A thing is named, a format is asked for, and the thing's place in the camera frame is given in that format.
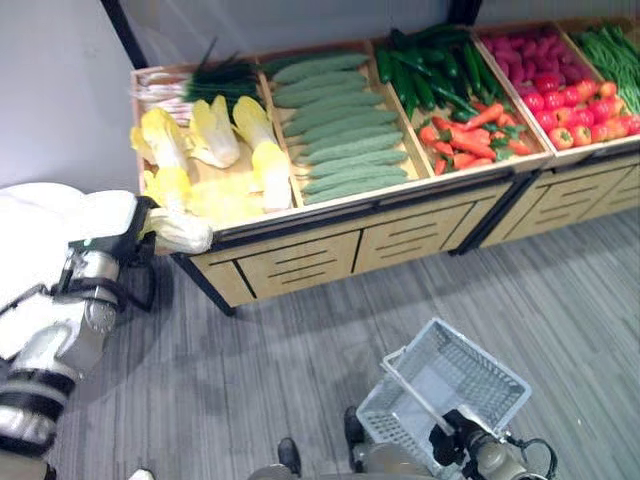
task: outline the shopping basket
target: shopping basket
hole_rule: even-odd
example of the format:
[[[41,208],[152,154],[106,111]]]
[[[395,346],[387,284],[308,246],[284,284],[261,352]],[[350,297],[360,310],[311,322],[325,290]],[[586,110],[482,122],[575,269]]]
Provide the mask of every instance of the shopping basket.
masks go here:
[[[437,423],[451,431],[442,415],[454,408],[471,413],[500,437],[531,395],[524,380],[438,318],[381,366],[387,375],[358,408],[358,420],[375,443],[403,445],[441,479],[460,471],[433,458],[431,430]]]

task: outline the gray carpet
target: gray carpet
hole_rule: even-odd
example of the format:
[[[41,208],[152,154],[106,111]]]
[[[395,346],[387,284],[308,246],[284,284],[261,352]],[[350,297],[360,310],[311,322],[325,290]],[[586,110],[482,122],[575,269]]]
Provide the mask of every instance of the gray carpet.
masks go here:
[[[49,459],[64,480],[125,479],[141,465],[158,480],[244,480],[291,435],[307,473],[345,472],[345,407],[380,379],[385,353],[439,316],[531,384],[511,430],[548,439],[559,478],[636,479],[639,239],[631,210],[261,301],[235,319],[159,261],[155,311],[123,319]]]

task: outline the basket handle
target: basket handle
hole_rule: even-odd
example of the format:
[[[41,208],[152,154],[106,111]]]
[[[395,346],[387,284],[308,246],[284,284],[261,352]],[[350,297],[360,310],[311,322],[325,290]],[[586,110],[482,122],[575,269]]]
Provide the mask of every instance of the basket handle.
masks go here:
[[[387,355],[382,359],[382,363],[380,364],[380,366],[385,372],[391,375],[391,378],[393,378],[398,383],[398,385],[402,387],[402,389],[405,392],[411,395],[414,398],[414,400],[418,402],[420,406],[426,410],[426,412],[431,416],[431,418],[433,418],[433,420],[435,420],[435,422],[438,424],[438,426],[444,431],[444,433],[447,436],[453,435],[454,429],[451,427],[451,425],[449,425],[449,422],[447,422],[442,417],[442,415],[439,415],[438,412],[436,412],[435,408],[433,408],[433,406],[429,402],[427,402],[424,399],[424,397],[420,395],[416,391],[416,389],[411,386],[409,382],[405,380],[405,378],[400,374],[400,372],[398,372],[398,370],[396,370],[395,367],[391,365],[391,361],[400,357],[402,354],[404,354],[406,350],[407,350],[407,347],[405,346],[405,347],[402,347],[400,350],[396,350],[395,352],[390,353],[389,355]]]

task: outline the cucumber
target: cucumber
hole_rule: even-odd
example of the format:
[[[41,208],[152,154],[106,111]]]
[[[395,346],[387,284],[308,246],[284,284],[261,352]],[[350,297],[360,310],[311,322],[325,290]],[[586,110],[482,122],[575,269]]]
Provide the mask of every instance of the cucumber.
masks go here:
[[[313,152],[322,150],[324,148],[333,147],[337,145],[344,145],[346,143],[355,142],[356,140],[362,140],[363,138],[377,137],[384,133],[397,132],[398,129],[395,125],[378,125],[375,127],[363,127],[355,130],[346,130],[336,135],[322,138],[318,141],[307,145],[307,147],[300,153],[301,155],[311,155]]]
[[[339,187],[345,183],[362,182],[378,177],[406,177],[405,172],[400,167],[390,167],[388,165],[365,165],[343,171],[340,173],[334,173],[319,180],[313,180],[308,183],[306,187],[302,189],[302,193],[305,195],[313,195],[316,193],[331,190],[332,188]]]
[[[347,145],[338,145],[337,147],[328,147],[323,150],[318,150],[308,157],[298,157],[296,159],[296,163],[317,165],[328,160],[337,160],[339,158],[349,157],[352,155],[377,152],[378,150],[393,147],[400,142],[401,139],[402,132],[385,133],[379,137],[365,138]]]
[[[300,118],[296,118],[289,125],[284,128],[285,137],[293,137],[306,132],[310,128],[324,125],[325,123],[333,122],[334,120],[340,120],[341,118],[351,117],[360,113],[372,112],[374,107],[338,107],[325,110],[317,115],[306,115]]]
[[[392,187],[393,185],[399,185],[405,183],[406,178],[401,176],[387,176],[370,178],[363,180],[362,182],[344,183],[339,187],[326,190],[315,195],[309,195],[305,198],[305,205],[312,205],[314,203],[326,202],[335,198],[346,197],[348,195],[356,195],[358,193],[369,192],[371,190],[378,190],[379,188]]]
[[[362,65],[368,58],[363,53],[351,52],[319,60],[306,60],[283,68],[273,76],[273,81],[277,83],[294,83],[321,73],[350,70]]]
[[[310,178],[322,178],[334,173],[344,172],[350,168],[359,167],[360,165],[395,165],[396,163],[404,162],[406,158],[406,152],[401,152],[400,150],[381,150],[379,152],[364,153],[355,157],[323,162],[313,167],[307,176]]]
[[[360,81],[362,85],[367,82],[367,79],[358,72],[329,72],[321,75],[314,75],[313,77],[305,78],[299,82],[292,83],[291,85],[285,85],[276,90],[275,95],[284,95],[288,93],[305,92],[312,88],[328,87],[329,85],[338,85],[342,82]]]
[[[336,95],[332,98],[327,98],[324,100],[318,100],[309,105],[305,105],[296,111],[291,120],[299,120],[306,116],[314,116],[319,113],[325,112],[332,108],[338,107],[355,107],[355,106],[373,106],[382,103],[384,97],[377,93],[371,92],[353,92],[353,93],[343,93],[342,95]]]
[[[276,92],[273,96],[273,103],[280,108],[299,108],[326,97],[351,91],[358,92],[362,90],[362,87],[364,87],[364,82],[349,80],[338,85],[312,88],[304,92],[285,93],[283,95]]]
[[[387,110],[374,110],[373,112],[361,113],[351,117],[336,120],[335,122],[327,123],[319,127],[314,127],[307,130],[300,137],[302,143],[310,144],[325,137],[330,137],[344,132],[345,130],[353,129],[354,127],[373,127],[376,125],[382,125],[389,123],[398,117],[396,112],[389,112]]]

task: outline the white wall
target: white wall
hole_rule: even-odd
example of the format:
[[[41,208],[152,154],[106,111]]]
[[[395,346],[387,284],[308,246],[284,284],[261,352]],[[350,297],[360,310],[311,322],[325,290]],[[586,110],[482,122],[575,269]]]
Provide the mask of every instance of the white wall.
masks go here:
[[[631,15],[637,0],[483,0],[479,25],[572,17]]]
[[[444,21],[448,0],[121,0],[150,65],[386,34]]]
[[[97,0],[0,2],[0,187],[136,191],[131,64]]]

